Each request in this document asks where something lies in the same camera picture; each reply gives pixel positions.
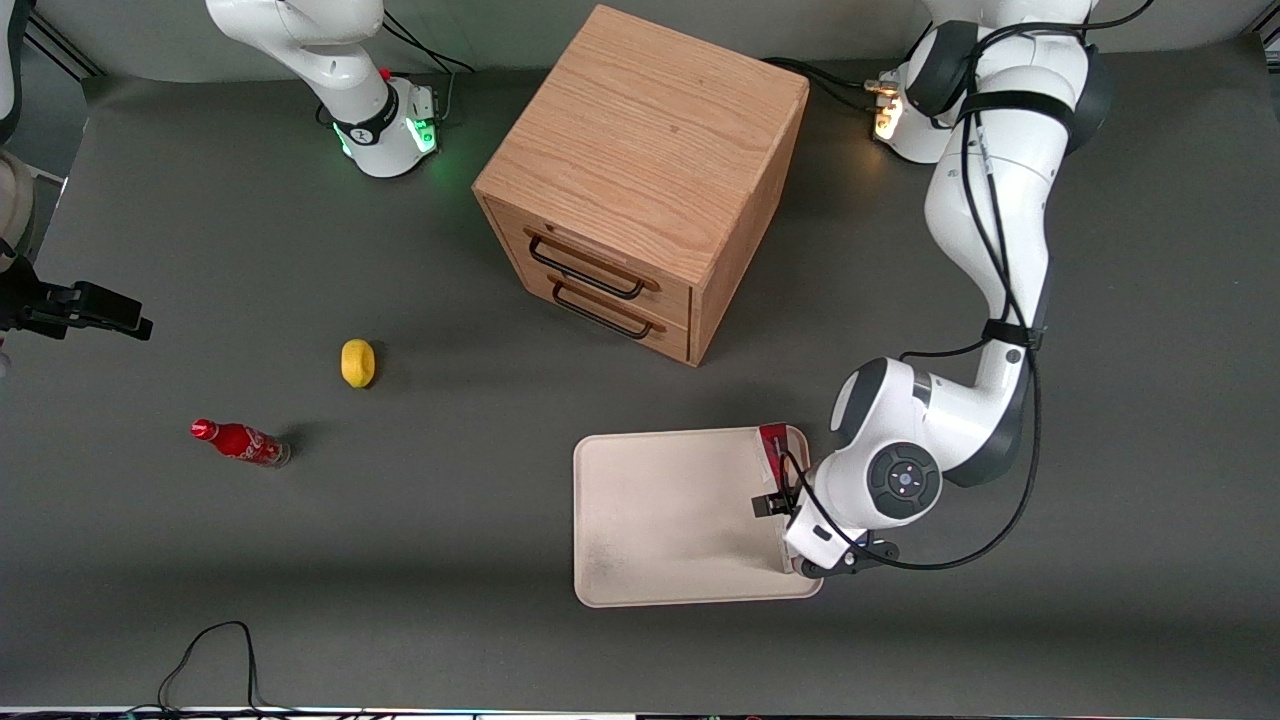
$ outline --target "black metal handle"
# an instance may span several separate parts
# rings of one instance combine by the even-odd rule
[[[529,254],[534,256],[534,260],[538,260],[543,265],[559,270],[576,281],[585,282],[586,284],[594,287],[595,290],[599,290],[600,292],[607,292],[620,300],[635,300],[636,297],[640,297],[640,291],[644,290],[644,281],[636,281],[636,286],[631,290],[622,290],[620,287],[613,287],[612,284],[598,281],[591,275],[580,273],[579,270],[570,268],[564,263],[559,263],[557,260],[552,260],[545,255],[540,255],[538,252],[538,246],[543,243],[541,236],[535,233],[530,233],[530,236],[532,240],[529,241]]]
[[[630,337],[631,340],[644,340],[649,337],[649,331],[653,329],[653,323],[649,322],[645,322],[644,327],[640,328],[639,331],[630,331],[627,328],[623,328],[622,325],[612,320],[607,320],[596,315],[595,313],[591,313],[590,310],[582,307],[581,305],[573,305],[568,300],[564,300],[563,297],[559,296],[559,291],[562,290],[564,290],[564,283],[556,283],[556,287],[552,290],[552,300],[554,300],[557,305],[571,313],[581,315],[588,320],[591,320],[593,323],[599,323],[621,336]]]

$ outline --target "wooden drawer unit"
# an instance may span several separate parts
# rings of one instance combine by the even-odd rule
[[[777,209],[808,95],[596,6],[472,190],[525,288],[698,365]]]

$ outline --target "coca-cola bottle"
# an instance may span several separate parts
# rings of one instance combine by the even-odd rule
[[[282,468],[292,455],[289,443],[255,430],[239,423],[219,425],[212,420],[196,420],[191,434],[218,448],[232,460],[242,460],[264,468]]]

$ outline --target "green light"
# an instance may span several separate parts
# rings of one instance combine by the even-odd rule
[[[413,136],[413,142],[417,143],[417,149],[424,155],[435,150],[435,123],[404,118],[404,127],[408,128],[410,135]]]
[[[351,158],[351,147],[347,147],[347,138],[342,136],[342,131],[338,129],[338,123],[333,124],[333,132],[338,136],[338,142],[342,143],[342,154]]]

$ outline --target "lemon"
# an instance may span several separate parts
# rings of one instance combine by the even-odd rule
[[[342,346],[342,379],[355,388],[374,382],[374,348],[362,340],[348,340]]]

